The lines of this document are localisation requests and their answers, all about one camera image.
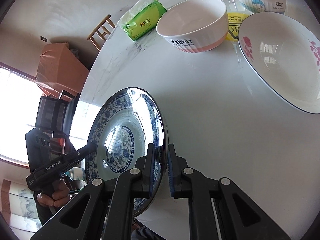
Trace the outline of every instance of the green tissue pack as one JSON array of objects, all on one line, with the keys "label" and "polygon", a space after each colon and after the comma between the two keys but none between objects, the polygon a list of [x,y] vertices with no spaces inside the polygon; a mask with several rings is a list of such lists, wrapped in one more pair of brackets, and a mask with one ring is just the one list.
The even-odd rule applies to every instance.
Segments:
[{"label": "green tissue pack", "polygon": [[118,21],[119,27],[136,41],[154,29],[167,10],[158,0],[140,0]]}]

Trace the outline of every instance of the floral pattern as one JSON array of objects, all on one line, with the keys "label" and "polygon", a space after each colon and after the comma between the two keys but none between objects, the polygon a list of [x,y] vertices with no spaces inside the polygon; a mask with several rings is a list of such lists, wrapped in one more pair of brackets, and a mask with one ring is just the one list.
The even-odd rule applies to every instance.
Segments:
[{"label": "floral pattern", "polygon": [[[132,108],[132,96],[135,95],[135,91],[126,90],[124,93],[121,93],[114,98],[112,98],[110,101],[107,101],[105,105],[101,108],[99,111],[93,125],[91,128],[91,131],[89,133],[88,142],[94,142],[98,144],[101,133],[103,131],[104,126],[107,124],[109,119],[119,112],[120,110],[126,109],[126,108]],[[153,131],[153,143],[156,148],[156,160],[153,167],[153,176],[151,180],[153,181],[153,184],[151,184],[150,191],[153,193],[153,188],[156,188],[160,182],[160,172],[161,172],[161,154],[162,150],[160,145],[160,136],[163,137],[163,131],[162,131],[162,123],[159,116],[159,111],[153,102],[153,100],[147,95],[141,93],[142,98],[145,100],[148,106],[148,111],[150,115],[150,121]],[[132,157],[134,155],[134,139],[132,136],[131,131],[125,127],[122,126],[120,129],[123,133],[123,140],[121,143],[115,145],[114,147],[117,147],[118,149],[121,149],[121,154],[115,154],[116,151],[110,151],[111,153],[107,154],[107,160],[108,166],[112,171],[121,173],[127,169],[127,167],[130,165],[130,162],[132,160]],[[86,157],[85,159],[85,172],[87,177],[87,182],[98,178],[98,171],[97,171],[97,164],[96,164],[96,155],[97,152],[94,152]],[[140,209],[144,203],[147,202],[148,199],[134,199],[134,211],[137,211]]]},{"label": "floral pattern", "polygon": [[134,152],[134,139],[131,130],[126,126],[117,126],[107,136],[107,163],[115,173],[124,172],[130,165]]},{"label": "floral pattern", "polygon": [[243,47],[244,53],[246,54],[247,58],[249,58],[250,60],[253,60],[253,56],[252,56],[252,44],[250,39],[245,36],[242,38],[241,40],[241,45]]},{"label": "floral pattern", "polygon": [[313,51],[313,54],[317,58],[317,66],[319,67],[320,66],[320,47],[316,47],[316,43],[314,41],[310,41],[310,43],[311,43],[310,49],[311,51]]}]

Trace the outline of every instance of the pink stripe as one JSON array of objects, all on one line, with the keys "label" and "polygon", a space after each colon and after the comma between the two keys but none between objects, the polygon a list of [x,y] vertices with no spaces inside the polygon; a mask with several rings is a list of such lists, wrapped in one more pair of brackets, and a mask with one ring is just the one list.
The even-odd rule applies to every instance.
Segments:
[{"label": "pink stripe", "polygon": [[181,48],[177,48],[177,49],[180,49],[185,52],[191,52],[191,53],[208,51],[208,50],[214,49],[215,47],[219,46],[225,40],[227,34],[228,33],[226,33],[220,40],[216,41],[215,43],[212,43],[208,46],[205,46],[205,47],[202,47],[199,49],[181,49]]}]

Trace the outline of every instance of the round white table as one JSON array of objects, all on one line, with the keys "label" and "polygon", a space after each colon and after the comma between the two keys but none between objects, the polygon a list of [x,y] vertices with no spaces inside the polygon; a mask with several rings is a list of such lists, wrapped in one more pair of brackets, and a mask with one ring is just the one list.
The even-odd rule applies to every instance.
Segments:
[{"label": "round white table", "polygon": [[[166,8],[182,1],[160,0]],[[229,12],[248,13],[237,0],[223,1]],[[287,0],[285,14],[320,38],[303,0]],[[84,85],[71,128],[76,148],[86,144],[102,105],[131,86],[158,103],[177,156],[209,178],[231,178],[292,239],[303,236],[320,210],[320,116],[281,100],[236,42],[186,53],[156,30],[133,42],[117,26]],[[166,174],[137,218],[167,240],[189,239],[188,200],[170,197]]]}]

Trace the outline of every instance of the plate rim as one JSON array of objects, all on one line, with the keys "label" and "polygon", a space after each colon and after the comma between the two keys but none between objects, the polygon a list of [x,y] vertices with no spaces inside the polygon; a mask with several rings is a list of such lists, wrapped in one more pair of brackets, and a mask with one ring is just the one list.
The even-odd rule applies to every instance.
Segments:
[{"label": "plate rim", "polygon": [[[156,192],[158,191],[159,189],[159,186],[161,184],[161,181],[162,181],[162,177],[163,175],[165,174],[165,171],[167,170],[167,162],[168,162],[168,144],[169,144],[169,138],[168,138],[168,130],[167,130],[167,125],[166,125],[166,121],[164,119],[164,116],[162,114],[162,112],[160,111],[159,109],[159,106],[158,104],[156,103],[156,101],[154,100],[153,96],[150,95],[149,92],[147,92],[145,89],[143,88],[139,88],[139,87],[127,87],[127,88],[124,88],[124,89],[121,89],[119,90],[118,92],[114,93],[104,104],[103,106],[101,107],[101,109],[99,110],[97,116],[95,117],[94,121],[93,121],[93,124],[91,126],[91,129],[90,129],[90,132],[89,132],[89,136],[88,136],[88,139],[87,139],[87,143],[89,141],[89,138],[92,136],[92,128],[95,124],[95,122],[97,121],[97,117],[101,114],[102,110],[108,105],[111,103],[111,101],[123,94],[123,93],[126,93],[128,91],[128,89],[139,89],[141,91],[143,91],[144,93],[146,93],[152,100],[152,102],[155,104],[156,106],[156,109],[158,110],[158,113],[159,113],[159,119],[160,119],[160,122],[161,122],[161,126],[162,126],[162,133],[163,133],[163,138],[164,138],[164,144],[163,146],[161,147],[161,151],[162,151],[162,155],[161,155],[161,158],[160,158],[160,163],[163,164],[161,165],[161,169],[160,169],[160,177],[159,177],[159,183],[157,184],[156,187],[154,187],[153,189],[153,192],[152,192],[152,196],[149,198],[149,199],[146,199],[145,202],[137,208],[136,211],[133,211],[133,217],[136,217],[140,214],[142,214],[150,205],[151,203],[153,202],[154,198],[155,198],[155,195],[156,195]],[[88,174],[87,174],[87,168],[88,168],[88,156],[84,159],[84,169],[85,169],[85,178],[86,178],[86,182],[89,183],[90,180],[89,180],[89,177],[88,177]]]},{"label": "plate rim", "polygon": [[[260,12],[260,13],[263,13],[263,14],[279,14],[279,13],[276,13],[276,12]],[[255,15],[255,14],[259,14],[259,13],[254,13],[254,14],[251,14],[251,15],[249,15],[246,19],[244,19],[244,21],[241,23],[241,25],[248,19],[248,18],[250,18],[251,16],[253,16],[253,15]],[[288,17],[288,18],[291,18],[292,20],[294,20],[294,21],[296,21],[299,25],[302,25],[303,27],[305,27],[303,24],[301,24],[300,22],[298,22],[297,20],[295,20],[295,19],[293,19],[292,17],[290,17],[290,16],[287,16],[287,15],[284,15],[284,14],[280,14],[280,15],[282,15],[282,16],[284,16],[284,17]],[[239,32],[238,32],[238,44],[239,44],[239,47],[240,47],[240,50],[241,50],[241,53],[242,53],[242,55],[244,56],[244,58],[245,58],[245,60],[247,61],[247,63],[250,65],[250,67],[254,70],[254,72],[258,75],[258,77],[277,95],[277,96],[279,96],[282,100],[284,100],[286,103],[289,103],[290,105],[292,105],[292,106],[294,106],[295,108],[297,108],[297,109],[299,109],[299,110],[301,110],[301,111],[303,111],[303,112],[305,112],[305,113],[308,113],[308,114],[320,114],[320,112],[319,113],[312,113],[312,112],[309,112],[309,111],[307,111],[307,110],[304,110],[304,109],[301,109],[300,107],[298,107],[298,106],[296,106],[296,105],[294,105],[293,103],[291,103],[291,102],[289,102],[286,98],[284,98],[283,96],[281,96],[273,87],[271,87],[269,84],[268,84],[268,82],[266,82],[264,79],[263,79],[263,77],[258,73],[258,71],[254,68],[254,66],[250,63],[250,61],[247,59],[247,56],[245,55],[245,53],[244,53],[244,51],[243,51],[243,49],[242,49],[242,47],[241,47],[241,43],[240,43],[240,37],[242,37],[241,35],[240,35],[240,31],[241,31],[241,26],[240,26],[240,28],[239,28]]]}]

